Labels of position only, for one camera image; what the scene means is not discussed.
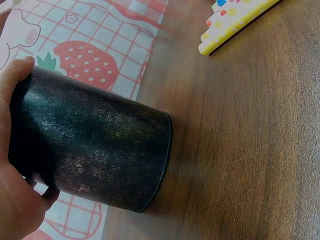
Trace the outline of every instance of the speckled metal container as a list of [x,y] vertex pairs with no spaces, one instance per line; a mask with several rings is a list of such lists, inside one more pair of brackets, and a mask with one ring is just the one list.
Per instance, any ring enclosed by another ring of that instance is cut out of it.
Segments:
[[167,113],[38,67],[10,110],[9,160],[23,176],[134,212],[156,196],[172,144]]

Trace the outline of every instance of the strawberry leaf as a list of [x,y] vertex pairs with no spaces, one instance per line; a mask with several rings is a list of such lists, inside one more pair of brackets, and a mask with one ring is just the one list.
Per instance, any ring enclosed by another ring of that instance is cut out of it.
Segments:
[[40,67],[40,68],[45,68],[45,61],[43,61],[43,59],[41,58],[41,57],[39,57],[39,56],[37,56],[37,60],[38,60],[38,66]]
[[50,61],[51,61],[51,54],[50,54],[50,52],[48,52],[48,53],[46,54],[44,61],[45,61],[46,63],[50,63]]
[[51,59],[51,54],[50,52],[48,52],[45,56],[45,59],[43,60],[41,57],[37,57],[37,60],[38,60],[38,66],[40,68],[43,68],[43,69],[47,69],[47,70],[50,70],[50,71],[53,71],[55,72],[56,70],[56,65],[57,65],[57,59],[54,58],[54,59]]

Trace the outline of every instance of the plaid tablecloth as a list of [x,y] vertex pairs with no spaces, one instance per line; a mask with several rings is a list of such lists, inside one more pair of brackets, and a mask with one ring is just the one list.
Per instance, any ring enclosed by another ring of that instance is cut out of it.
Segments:
[[[0,38],[0,69],[42,68],[135,100],[168,0],[23,0]],[[46,187],[35,188],[44,192]],[[100,240],[107,206],[61,193],[25,240]]]

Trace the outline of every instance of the yellow board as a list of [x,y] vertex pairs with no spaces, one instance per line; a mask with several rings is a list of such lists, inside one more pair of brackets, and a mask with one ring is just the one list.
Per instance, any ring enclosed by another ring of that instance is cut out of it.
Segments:
[[212,6],[214,14],[206,21],[209,29],[201,36],[202,43],[198,47],[200,53],[209,55],[253,19],[279,1],[217,0]]

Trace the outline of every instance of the wooden table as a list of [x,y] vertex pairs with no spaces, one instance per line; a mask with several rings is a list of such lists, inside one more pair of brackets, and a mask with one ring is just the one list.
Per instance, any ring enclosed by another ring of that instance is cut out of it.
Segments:
[[138,100],[174,138],[143,214],[109,208],[106,240],[320,239],[320,1],[284,0],[211,57],[212,0],[170,0]]

